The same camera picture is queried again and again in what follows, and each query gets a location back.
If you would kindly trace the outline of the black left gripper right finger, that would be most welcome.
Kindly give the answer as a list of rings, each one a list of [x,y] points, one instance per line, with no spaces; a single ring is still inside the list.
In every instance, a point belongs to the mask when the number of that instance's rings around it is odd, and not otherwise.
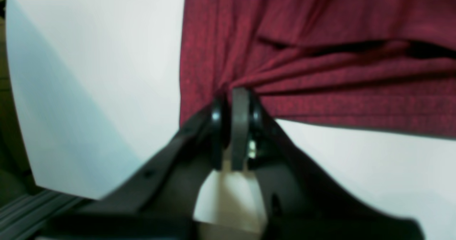
[[[418,222],[396,218],[350,194],[299,149],[248,89],[240,90],[247,169],[267,223],[262,240],[423,240]]]

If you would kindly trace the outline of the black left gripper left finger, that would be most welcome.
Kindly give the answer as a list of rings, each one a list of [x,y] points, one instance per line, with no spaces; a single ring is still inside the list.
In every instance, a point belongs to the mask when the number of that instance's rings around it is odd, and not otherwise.
[[[231,118],[220,92],[120,187],[49,219],[39,240],[196,240],[193,212],[206,178],[223,168]]]

